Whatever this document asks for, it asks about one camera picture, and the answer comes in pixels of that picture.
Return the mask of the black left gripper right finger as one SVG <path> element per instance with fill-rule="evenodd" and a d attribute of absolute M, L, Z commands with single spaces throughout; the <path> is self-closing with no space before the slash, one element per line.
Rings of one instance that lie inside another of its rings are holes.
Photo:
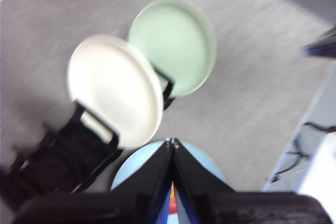
<path fill-rule="evenodd" d="M 225 194 L 235 193 L 217 165 L 199 148 L 174 139 L 173 181 L 179 223 L 218 223 Z"/>

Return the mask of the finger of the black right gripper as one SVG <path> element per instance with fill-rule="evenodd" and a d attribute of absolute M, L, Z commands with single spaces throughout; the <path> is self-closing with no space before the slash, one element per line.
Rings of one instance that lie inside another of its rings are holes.
<path fill-rule="evenodd" d="M 317 40 L 303 47 L 308 56 L 335 58 L 335 28 L 323 33 Z"/>

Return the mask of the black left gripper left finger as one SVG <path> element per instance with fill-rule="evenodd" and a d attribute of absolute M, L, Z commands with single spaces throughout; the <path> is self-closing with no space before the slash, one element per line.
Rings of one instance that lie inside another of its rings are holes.
<path fill-rule="evenodd" d="M 158 141 L 135 151 L 129 158 L 138 162 L 130 172 L 126 160 L 120 167 L 128 173 L 121 179 L 119 170 L 111 193 L 120 208 L 112 223 L 167 223 L 171 193 L 170 164 L 173 147 L 170 141 Z"/>

